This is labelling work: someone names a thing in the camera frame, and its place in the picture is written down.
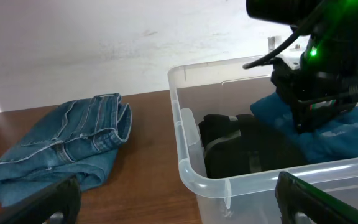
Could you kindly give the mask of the black garment with bands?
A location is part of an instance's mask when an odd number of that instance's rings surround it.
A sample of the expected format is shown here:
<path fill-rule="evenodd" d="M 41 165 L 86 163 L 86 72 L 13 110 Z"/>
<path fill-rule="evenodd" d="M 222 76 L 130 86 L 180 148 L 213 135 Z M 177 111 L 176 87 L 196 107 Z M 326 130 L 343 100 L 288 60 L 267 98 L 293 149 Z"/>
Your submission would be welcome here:
<path fill-rule="evenodd" d="M 198 124 L 206 174 L 220 179 L 307 165 L 300 148 L 251 114 L 208 114 Z"/>

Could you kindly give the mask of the blue garment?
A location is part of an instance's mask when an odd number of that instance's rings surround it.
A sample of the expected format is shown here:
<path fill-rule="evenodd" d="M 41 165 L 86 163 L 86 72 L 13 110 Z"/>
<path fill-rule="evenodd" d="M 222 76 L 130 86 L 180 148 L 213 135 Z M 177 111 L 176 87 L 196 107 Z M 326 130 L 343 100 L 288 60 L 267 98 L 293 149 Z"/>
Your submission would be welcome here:
<path fill-rule="evenodd" d="M 290 107 L 276 93 L 250 105 L 257 120 L 283 133 L 310 163 L 358 157 L 358 106 L 312 132 L 298 133 Z"/>

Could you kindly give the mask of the dark blue jeans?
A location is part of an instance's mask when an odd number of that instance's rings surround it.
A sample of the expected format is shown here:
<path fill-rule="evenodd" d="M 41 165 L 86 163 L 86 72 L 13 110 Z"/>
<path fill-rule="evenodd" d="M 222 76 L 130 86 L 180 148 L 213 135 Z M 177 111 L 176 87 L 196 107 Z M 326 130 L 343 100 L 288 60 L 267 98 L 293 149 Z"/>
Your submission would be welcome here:
<path fill-rule="evenodd" d="M 61 104 L 0 157 L 1 205 L 71 175 L 82 191 L 103 185 L 131 126 L 131 107 L 118 93 Z"/>

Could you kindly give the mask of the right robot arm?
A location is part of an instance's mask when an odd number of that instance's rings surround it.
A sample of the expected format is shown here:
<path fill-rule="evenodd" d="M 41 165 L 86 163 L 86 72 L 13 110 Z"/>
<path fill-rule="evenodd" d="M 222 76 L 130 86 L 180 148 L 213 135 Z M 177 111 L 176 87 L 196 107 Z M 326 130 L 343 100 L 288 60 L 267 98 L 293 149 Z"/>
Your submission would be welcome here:
<path fill-rule="evenodd" d="M 299 133 L 312 132 L 358 103 L 358 0 L 249 0 L 249 17 L 292 34 L 244 69 L 272 65 L 271 81 Z"/>

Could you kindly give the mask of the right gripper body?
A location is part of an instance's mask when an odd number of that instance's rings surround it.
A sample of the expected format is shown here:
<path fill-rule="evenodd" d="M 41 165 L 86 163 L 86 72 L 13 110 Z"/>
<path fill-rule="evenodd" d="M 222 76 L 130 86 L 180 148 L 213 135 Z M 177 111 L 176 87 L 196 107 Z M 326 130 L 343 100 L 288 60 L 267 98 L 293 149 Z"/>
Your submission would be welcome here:
<path fill-rule="evenodd" d="M 299 133 L 312 132 L 358 103 L 358 35 L 311 35 L 299 67 L 271 59 L 271 81 Z"/>

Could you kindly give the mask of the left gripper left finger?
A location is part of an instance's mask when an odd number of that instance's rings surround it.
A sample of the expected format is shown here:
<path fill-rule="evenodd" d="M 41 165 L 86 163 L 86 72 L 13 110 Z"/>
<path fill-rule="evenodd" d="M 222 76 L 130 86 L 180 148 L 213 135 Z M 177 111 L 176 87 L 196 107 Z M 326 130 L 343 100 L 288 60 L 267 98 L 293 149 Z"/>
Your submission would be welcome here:
<path fill-rule="evenodd" d="M 81 190 L 75 175 L 39 190 L 0 213 L 0 224 L 71 223 L 81 207 Z"/>

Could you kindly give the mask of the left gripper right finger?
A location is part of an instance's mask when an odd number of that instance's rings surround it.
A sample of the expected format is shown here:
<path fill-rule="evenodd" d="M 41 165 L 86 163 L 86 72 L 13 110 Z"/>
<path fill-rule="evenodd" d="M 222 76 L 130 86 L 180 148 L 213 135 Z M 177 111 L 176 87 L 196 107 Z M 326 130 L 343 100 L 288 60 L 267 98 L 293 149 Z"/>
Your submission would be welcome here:
<path fill-rule="evenodd" d="M 358 209 L 288 172 L 280 172 L 275 197 L 283 224 L 358 224 Z"/>

